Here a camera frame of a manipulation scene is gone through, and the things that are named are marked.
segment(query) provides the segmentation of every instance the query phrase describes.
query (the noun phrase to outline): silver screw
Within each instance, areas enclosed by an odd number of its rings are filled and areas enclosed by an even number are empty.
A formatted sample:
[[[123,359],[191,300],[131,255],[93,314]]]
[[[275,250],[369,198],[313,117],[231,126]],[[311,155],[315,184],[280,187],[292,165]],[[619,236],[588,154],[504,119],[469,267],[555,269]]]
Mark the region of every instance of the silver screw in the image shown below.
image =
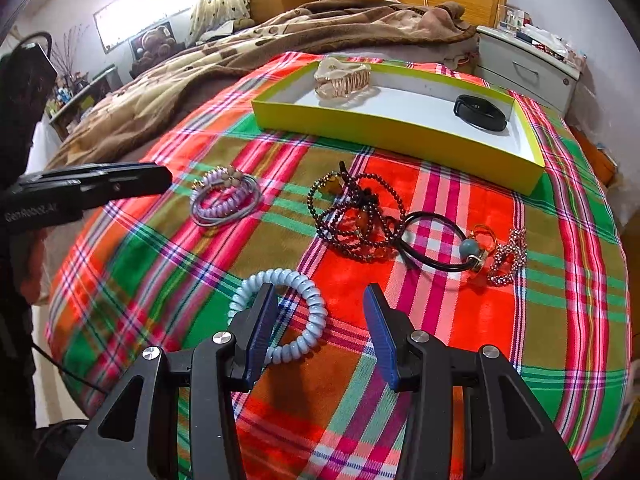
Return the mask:
[[[424,330],[414,330],[411,332],[411,339],[417,343],[426,343],[429,340],[429,333]]]
[[[482,353],[484,357],[488,357],[489,359],[495,359],[500,355],[500,351],[493,345],[487,345],[482,348]]]
[[[147,361],[152,361],[160,355],[160,349],[157,346],[150,346],[142,351],[142,357]]]
[[[231,334],[229,332],[221,331],[221,332],[216,332],[213,335],[213,342],[219,345],[228,343],[230,339],[231,339]]]

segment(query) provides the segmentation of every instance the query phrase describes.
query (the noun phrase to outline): nightstand drawer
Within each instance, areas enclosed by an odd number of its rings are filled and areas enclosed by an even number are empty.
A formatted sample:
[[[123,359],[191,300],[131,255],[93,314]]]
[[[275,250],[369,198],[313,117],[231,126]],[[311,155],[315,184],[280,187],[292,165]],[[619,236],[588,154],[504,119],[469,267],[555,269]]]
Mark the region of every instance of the nightstand drawer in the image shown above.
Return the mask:
[[[481,66],[476,68],[476,75],[489,83],[501,86],[502,88],[506,88],[507,90],[513,90],[518,94],[531,97],[534,101],[539,102],[541,105],[546,106],[548,108],[552,108],[557,112],[561,112],[560,110],[558,110],[558,108],[553,106],[551,103],[546,102],[542,97],[535,95],[533,92],[530,92],[526,88],[523,88],[520,85],[516,85],[516,83],[514,83],[513,81],[509,81],[508,79],[503,78],[501,75],[498,75],[494,72],[491,72],[490,70],[482,68]]]
[[[562,115],[569,107],[575,80],[523,49],[483,34],[480,39],[479,66],[527,89],[560,110]]]

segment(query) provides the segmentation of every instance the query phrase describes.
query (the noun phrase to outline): dried branches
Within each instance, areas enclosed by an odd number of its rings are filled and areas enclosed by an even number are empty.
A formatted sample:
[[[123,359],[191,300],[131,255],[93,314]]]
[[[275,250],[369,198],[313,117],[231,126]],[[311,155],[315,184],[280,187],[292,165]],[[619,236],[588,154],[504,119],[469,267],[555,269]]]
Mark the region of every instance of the dried branches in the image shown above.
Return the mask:
[[[62,47],[56,41],[51,49],[51,60],[63,76],[72,79],[74,74],[74,60],[78,44],[84,36],[89,25],[74,25],[66,31],[62,37]]]

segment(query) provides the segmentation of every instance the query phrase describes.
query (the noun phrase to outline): white nightstand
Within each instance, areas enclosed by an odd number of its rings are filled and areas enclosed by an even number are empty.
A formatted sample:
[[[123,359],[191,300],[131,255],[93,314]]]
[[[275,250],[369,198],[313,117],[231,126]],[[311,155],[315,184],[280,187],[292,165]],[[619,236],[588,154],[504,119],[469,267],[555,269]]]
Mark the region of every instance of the white nightstand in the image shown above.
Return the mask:
[[[511,34],[479,26],[476,75],[558,111],[564,117],[580,72]]]

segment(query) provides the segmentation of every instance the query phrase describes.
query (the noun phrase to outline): plaid tablecloth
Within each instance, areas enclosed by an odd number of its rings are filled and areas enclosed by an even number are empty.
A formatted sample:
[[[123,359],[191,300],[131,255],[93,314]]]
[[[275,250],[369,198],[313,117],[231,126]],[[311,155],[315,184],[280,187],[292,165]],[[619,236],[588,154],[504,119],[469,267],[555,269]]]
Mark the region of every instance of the plaid tablecloth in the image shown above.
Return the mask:
[[[163,136],[147,159],[174,175],[160,197],[119,200],[96,213],[54,280],[49,343],[56,359],[109,389],[146,346],[196,346],[226,328],[243,278],[271,267],[311,276],[327,300],[321,347],[302,361],[269,366],[249,395],[234,397],[249,478],[392,478],[407,394],[376,370],[362,293],[378,282],[392,307],[450,346],[494,344],[509,357],[577,460],[585,478],[606,460],[620,410],[630,333],[625,259],[610,209],[580,147],[556,114],[516,96],[546,162],[530,197],[425,161],[371,147],[262,132],[251,99],[318,56],[287,53],[242,79]],[[438,65],[412,65],[464,78]],[[465,231],[490,225],[505,241],[527,230],[527,265],[516,283],[487,287],[484,275],[407,272],[399,258],[360,264],[315,236],[305,197],[344,160],[352,172],[383,175],[408,210],[445,214]],[[207,235],[188,215],[190,186],[216,165],[256,175],[264,191],[248,218]],[[382,206],[394,202],[382,194]],[[457,256],[451,232],[422,224],[414,245],[441,260]],[[276,339],[304,328],[303,300],[280,301]],[[89,414],[102,396],[66,384]],[[460,396],[452,476],[462,472]],[[179,456],[188,467],[188,393],[181,394]]]

